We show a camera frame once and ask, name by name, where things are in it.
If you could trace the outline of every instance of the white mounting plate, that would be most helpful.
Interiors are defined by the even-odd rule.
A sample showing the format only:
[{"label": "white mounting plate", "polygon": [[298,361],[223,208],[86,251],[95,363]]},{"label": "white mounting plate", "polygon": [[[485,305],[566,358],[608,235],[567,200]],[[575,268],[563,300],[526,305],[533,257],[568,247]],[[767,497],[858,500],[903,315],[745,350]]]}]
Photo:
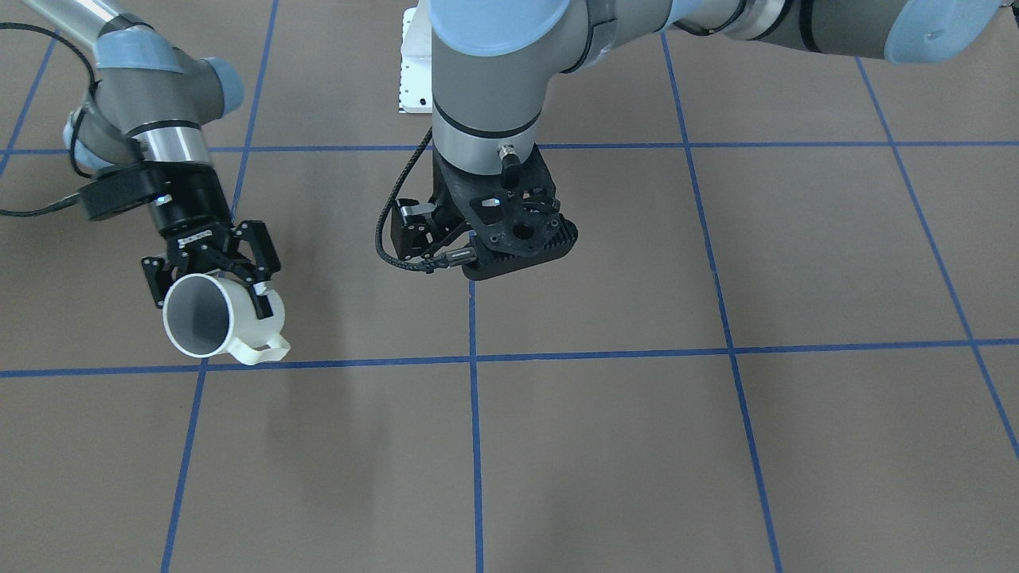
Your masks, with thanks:
[{"label": "white mounting plate", "polygon": [[432,22],[428,0],[404,12],[400,46],[399,112],[432,112]]}]

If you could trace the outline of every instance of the black cable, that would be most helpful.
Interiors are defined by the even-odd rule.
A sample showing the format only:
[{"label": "black cable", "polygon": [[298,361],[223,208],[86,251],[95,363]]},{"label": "black cable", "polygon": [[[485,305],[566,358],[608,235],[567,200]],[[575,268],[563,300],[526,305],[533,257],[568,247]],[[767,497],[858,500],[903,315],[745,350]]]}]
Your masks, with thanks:
[{"label": "black cable", "polygon": [[701,37],[712,36],[714,34],[721,32],[722,30],[726,30],[730,25],[733,25],[733,22],[740,19],[740,16],[743,15],[743,12],[746,11],[746,9],[747,9],[747,0],[740,0],[740,4],[736,7],[736,11],[734,11],[733,14],[729,16],[728,20],[722,22],[721,25],[716,25],[715,28],[712,28],[710,30],[706,28],[692,28],[690,25],[683,23],[683,20],[674,22],[673,25],[693,36],[701,36]]},{"label": "black cable", "polygon": [[382,213],[379,214],[379,220],[375,223],[375,252],[383,261],[389,263],[390,265],[400,268],[404,270],[413,270],[418,272],[431,272],[435,270],[437,265],[424,263],[408,263],[404,262],[396,257],[393,257],[389,253],[385,252],[385,248],[382,246],[382,227],[385,226],[385,220],[389,217],[389,212],[392,211],[393,206],[396,204],[396,196],[399,195],[399,190],[404,188],[404,181],[407,180],[407,176],[411,174],[411,169],[414,169],[414,165],[421,158],[421,155],[425,152],[425,148],[428,147],[428,143],[432,141],[432,131],[428,129],[425,134],[425,139],[421,140],[418,144],[417,149],[414,150],[414,154],[411,155],[411,159],[404,166],[404,170],[400,171],[399,176],[396,177],[396,184],[392,186],[392,193],[389,194],[389,198],[386,199],[385,207],[382,208]]},{"label": "black cable", "polygon": [[[47,30],[45,28],[33,25],[31,23],[20,23],[13,21],[0,22],[0,30],[22,30],[25,32],[35,32],[37,34],[48,36],[56,40],[63,46],[65,46],[67,49],[73,52],[75,56],[77,56],[77,59],[82,60],[82,63],[85,65],[86,71],[88,71],[89,73],[89,93],[92,94],[93,96],[96,95],[96,87],[99,85],[99,83],[96,82],[96,70],[93,69],[92,63],[89,61],[89,58],[87,58],[85,54],[77,49],[77,47],[68,42],[66,39],[62,38],[59,34]],[[74,173],[76,173],[81,177],[85,177],[88,179],[92,178],[92,175],[83,171],[81,166],[78,166],[77,164],[77,160],[74,158],[74,150],[77,144],[78,133],[82,129],[82,121],[84,119],[85,119],[85,110],[82,109],[77,113],[77,118],[74,120],[73,126],[71,126],[70,145],[67,146],[67,155],[70,158],[70,166],[71,169],[74,170]],[[45,215],[47,213],[54,213],[61,209],[66,209],[67,207],[70,207],[75,203],[77,203],[76,193],[63,198],[60,201],[51,203],[46,207],[43,207],[42,209],[35,209],[32,211],[8,211],[6,209],[0,209],[0,215],[5,217],[37,217],[39,215]]]},{"label": "black cable", "polygon": [[38,217],[39,215],[45,215],[47,213],[56,213],[61,209],[66,209],[71,205],[77,204],[77,194],[68,195],[60,201],[50,203],[42,209],[35,209],[33,211],[8,211],[7,209],[0,209],[0,216],[4,217]]}]

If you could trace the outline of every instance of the brown floor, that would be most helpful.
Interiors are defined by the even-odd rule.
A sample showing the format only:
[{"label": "brown floor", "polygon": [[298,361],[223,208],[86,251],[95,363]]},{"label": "brown floor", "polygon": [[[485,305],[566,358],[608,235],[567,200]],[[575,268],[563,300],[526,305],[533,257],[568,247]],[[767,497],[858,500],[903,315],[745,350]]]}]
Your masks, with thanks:
[{"label": "brown floor", "polygon": [[[130,2],[246,81],[206,135],[293,351],[176,352],[143,210],[0,220],[0,571],[1016,571],[1011,14],[930,67],[677,31],[557,77],[580,243],[470,284],[374,254],[407,5]],[[47,46],[0,33],[4,208],[81,185]]]}]

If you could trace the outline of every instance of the light blue joint cap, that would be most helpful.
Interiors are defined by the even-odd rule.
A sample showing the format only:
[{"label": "light blue joint cap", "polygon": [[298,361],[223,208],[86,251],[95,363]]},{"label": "light blue joint cap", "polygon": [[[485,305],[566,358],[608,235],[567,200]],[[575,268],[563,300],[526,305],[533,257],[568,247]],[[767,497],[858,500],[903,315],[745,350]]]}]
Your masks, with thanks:
[{"label": "light blue joint cap", "polygon": [[219,86],[223,89],[223,115],[240,107],[245,103],[245,83],[240,81],[240,74],[230,65],[230,62],[217,57],[202,58],[209,62],[216,77],[219,79]]},{"label": "light blue joint cap", "polygon": [[552,29],[570,0],[432,0],[432,30],[446,46],[469,56],[522,50]]},{"label": "light blue joint cap", "polygon": [[96,53],[96,67],[101,69],[126,67],[183,73],[183,69],[177,65],[173,46],[144,25],[104,34],[96,41],[93,50]]},{"label": "light blue joint cap", "polygon": [[884,44],[895,63],[936,63],[959,55],[1002,5],[1001,0],[910,0]]},{"label": "light blue joint cap", "polygon": [[[64,132],[63,132],[64,149],[70,149],[70,133],[74,129],[74,125],[71,122],[71,119],[73,117],[74,114],[73,113],[70,114],[70,117],[67,118],[67,123],[64,125]],[[82,140],[78,140],[77,143],[74,144],[74,159],[77,161],[79,165],[85,165],[86,167],[94,171],[102,169],[103,167],[110,167],[113,165],[113,163],[110,163],[109,161],[102,159],[95,153],[92,153],[92,150],[85,147],[85,144],[82,143]]]},{"label": "light blue joint cap", "polygon": [[673,25],[673,22],[679,20],[683,16],[692,14],[694,10],[699,8],[703,3],[704,0],[673,0],[673,9],[669,10],[668,17],[665,18],[665,23],[662,24],[658,32]]}]

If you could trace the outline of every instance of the black end effector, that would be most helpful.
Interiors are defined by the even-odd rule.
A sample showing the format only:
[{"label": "black end effector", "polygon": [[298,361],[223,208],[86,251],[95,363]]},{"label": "black end effector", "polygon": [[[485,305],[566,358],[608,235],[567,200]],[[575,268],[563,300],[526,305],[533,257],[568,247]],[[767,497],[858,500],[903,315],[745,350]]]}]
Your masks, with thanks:
[{"label": "black end effector", "polygon": [[476,175],[432,155],[432,198],[425,205],[398,199],[390,239],[403,260],[428,261],[458,237],[474,230],[464,274],[483,280],[565,256],[577,227],[559,213],[555,184],[537,146],[521,163],[512,148],[500,152],[503,173]]},{"label": "black end effector", "polygon": [[[196,163],[142,161],[96,173],[78,190],[90,220],[148,204],[166,254],[142,260],[149,290],[162,307],[173,282],[185,274],[221,270],[248,289],[256,315],[273,315],[265,283],[280,270],[279,257],[262,221],[230,222],[230,209],[215,169]],[[249,259],[240,253],[247,244]]]}]

